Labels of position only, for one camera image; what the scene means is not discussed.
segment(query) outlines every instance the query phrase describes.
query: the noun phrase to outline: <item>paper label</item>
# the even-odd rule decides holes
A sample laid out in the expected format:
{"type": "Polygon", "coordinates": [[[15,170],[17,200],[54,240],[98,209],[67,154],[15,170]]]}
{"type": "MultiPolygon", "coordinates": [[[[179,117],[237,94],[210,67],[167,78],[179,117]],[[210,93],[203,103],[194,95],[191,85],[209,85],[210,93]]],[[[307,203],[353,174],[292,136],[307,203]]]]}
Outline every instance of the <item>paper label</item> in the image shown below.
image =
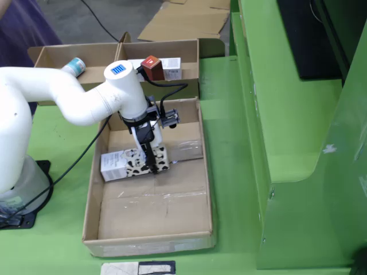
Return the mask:
{"type": "Polygon", "coordinates": [[[0,201],[0,209],[5,211],[6,213],[16,212],[23,206],[24,206],[23,200],[19,196],[11,199],[5,199],[4,201],[0,201]]]}

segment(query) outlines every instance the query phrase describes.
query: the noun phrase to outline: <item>blue label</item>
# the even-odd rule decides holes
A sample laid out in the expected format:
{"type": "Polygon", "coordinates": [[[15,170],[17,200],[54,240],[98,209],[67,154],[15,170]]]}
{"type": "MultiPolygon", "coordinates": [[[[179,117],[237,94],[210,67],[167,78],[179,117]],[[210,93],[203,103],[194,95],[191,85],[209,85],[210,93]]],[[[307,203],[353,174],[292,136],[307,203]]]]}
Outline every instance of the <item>blue label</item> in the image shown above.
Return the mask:
{"type": "Polygon", "coordinates": [[[126,68],[123,65],[118,65],[114,68],[111,69],[111,72],[114,74],[118,74],[120,72],[123,72],[124,70],[126,70],[126,68]]]}
{"type": "Polygon", "coordinates": [[[77,57],[70,61],[67,66],[74,71],[75,76],[79,76],[85,71],[85,64],[77,57]]]}

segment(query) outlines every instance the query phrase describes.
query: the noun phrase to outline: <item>small box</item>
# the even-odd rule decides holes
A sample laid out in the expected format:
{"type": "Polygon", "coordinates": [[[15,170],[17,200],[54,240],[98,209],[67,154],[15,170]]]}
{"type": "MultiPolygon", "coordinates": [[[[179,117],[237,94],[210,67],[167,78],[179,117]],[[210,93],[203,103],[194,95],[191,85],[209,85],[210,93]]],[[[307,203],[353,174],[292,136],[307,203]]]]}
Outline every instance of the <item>small box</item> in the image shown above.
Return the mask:
{"type": "MultiPolygon", "coordinates": [[[[181,70],[181,58],[160,58],[162,61],[163,74],[165,75],[166,81],[172,80],[181,80],[182,79],[182,70],[181,70]]],[[[144,59],[130,59],[128,60],[132,63],[134,69],[138,69],[144,59]]],[[[144,78],[141,74],[138,74],[138,79],[140,82],[144,81],[144,78]]]]}
{"type": "MultiPolygon", "coordinates": [[[[164,145],[152,148],[158,171],[170,168],[167,150],[164,145]]],[[[148,174],[145,154],[136,148],[101,155],[101,173],[106,182],[131,176],[148,174]]]]}
{"type": "Polygon", "coordinates": [[[165,79],[162,61],[155,56],[148,56],[142,62],[142,67],[150,80],[159,81],[165,79]]]}

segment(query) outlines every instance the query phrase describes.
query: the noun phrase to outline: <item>person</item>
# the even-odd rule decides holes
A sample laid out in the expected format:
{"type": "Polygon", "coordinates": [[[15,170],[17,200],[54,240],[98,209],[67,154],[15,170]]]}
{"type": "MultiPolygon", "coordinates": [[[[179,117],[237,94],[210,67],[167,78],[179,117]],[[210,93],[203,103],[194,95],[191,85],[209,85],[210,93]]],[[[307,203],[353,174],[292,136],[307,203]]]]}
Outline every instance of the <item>person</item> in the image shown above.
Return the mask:
{"type": "Polygon", "coordinates": [[[28,48],[59,44],[36,0],[0,0],[0,66],[33,67],[28,48]]]}

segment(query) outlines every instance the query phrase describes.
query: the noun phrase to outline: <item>small product box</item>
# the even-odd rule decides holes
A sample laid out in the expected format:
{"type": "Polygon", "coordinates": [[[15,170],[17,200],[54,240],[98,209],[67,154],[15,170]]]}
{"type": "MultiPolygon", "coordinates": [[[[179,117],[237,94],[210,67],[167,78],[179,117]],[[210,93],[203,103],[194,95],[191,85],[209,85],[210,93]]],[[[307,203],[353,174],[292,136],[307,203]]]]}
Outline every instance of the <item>small product box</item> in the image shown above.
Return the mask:
{"type": "MultiPolygon", "coordinates": [[[[182,79],[182,70],[181,70],[181,58],[160,58],[163,67],[163,74],[165,75],[166,81],[172,80],[181,80],[182,79]]],[[[144,61],[144,59],[129,59],[134,67],[134,69],[138,69],[140,64],[144,61]]],[[[144,78],[141,74],[138,74],[138,79],[140,82],[144,81],[144,78]]]]}
{"type": "MultiPolygon", "coordinates": [[[[169,169],[166,147],[161,145],[152,148],[158,171],[169,169]]],[[[150,169],[145,165],[144,152],[133,148],[101,155],[101,173],[106,182],[148,174],[150,169]]]]}

